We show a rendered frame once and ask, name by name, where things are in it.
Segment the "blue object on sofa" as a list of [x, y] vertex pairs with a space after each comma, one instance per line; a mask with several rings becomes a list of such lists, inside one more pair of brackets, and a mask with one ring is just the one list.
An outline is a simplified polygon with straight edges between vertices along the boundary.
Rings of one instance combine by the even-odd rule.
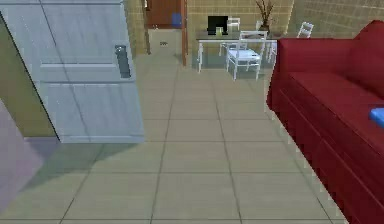
[[378, 126], [384, 128], [384, 108], [373, 108], [369, 112], [369, 118]]

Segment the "pale grey room door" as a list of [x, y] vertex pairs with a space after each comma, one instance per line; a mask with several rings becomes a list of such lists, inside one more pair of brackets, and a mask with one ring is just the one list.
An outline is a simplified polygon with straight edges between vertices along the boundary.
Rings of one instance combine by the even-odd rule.
[[144, 141], [124, 0], [0, 0], [0, 14], [61, 142]]

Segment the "brown dried house plant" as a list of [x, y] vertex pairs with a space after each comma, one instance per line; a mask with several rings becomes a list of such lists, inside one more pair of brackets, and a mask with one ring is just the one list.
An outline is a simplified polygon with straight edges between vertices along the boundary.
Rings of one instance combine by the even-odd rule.
[[270, 16], [274, 8], [272, 0], [255, 0], [255, 3], [261, 14], [262, 23], [259, 30], [270, 32]]

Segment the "red sofa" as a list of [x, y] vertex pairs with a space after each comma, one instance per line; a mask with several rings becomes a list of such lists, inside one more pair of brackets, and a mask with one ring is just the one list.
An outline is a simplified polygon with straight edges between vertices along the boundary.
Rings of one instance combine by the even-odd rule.
[[266, 103], [349, 224], [384, 224], [384, 21], [352, 39], [282, 38]]

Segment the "brown wooden door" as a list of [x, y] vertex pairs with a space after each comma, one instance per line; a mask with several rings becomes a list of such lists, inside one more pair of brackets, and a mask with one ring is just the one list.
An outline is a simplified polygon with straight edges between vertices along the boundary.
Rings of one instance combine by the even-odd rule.
[[146, 0], [146, 25], [150, 29], [175, 29], [171, 25], [173, 13], [181, 14], [181, 0]]

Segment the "white dining table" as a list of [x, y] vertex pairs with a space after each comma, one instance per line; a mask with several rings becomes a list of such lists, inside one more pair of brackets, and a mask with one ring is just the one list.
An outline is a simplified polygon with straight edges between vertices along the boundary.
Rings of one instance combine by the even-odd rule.
[[198, 31], [196, 33], [196, 40], [198, 41], [197, 71], [201, 72], [202, 70], [204, 43], [273, 43], [281, 37], [281, 34], [268, 34], [266, 31], [235, 31], [227, 35], [209, 35], [207, 31]]

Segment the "white folding chair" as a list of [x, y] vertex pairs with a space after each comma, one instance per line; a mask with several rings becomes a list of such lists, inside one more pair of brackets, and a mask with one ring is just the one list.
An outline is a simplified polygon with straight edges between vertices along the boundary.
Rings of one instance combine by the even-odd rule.
[[311, 36], [314, 25], [309, 22], [303, 22], [299, 32], [297, 34], [298, 38], [309, 38]]

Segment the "blue bin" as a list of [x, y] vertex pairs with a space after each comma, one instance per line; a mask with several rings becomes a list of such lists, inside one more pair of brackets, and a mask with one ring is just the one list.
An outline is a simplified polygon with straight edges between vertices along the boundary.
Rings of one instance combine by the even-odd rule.
[[182, 16], [180, 13], [173, 13], [171, 18], [171, 25], [175, 29], [182, 27]]

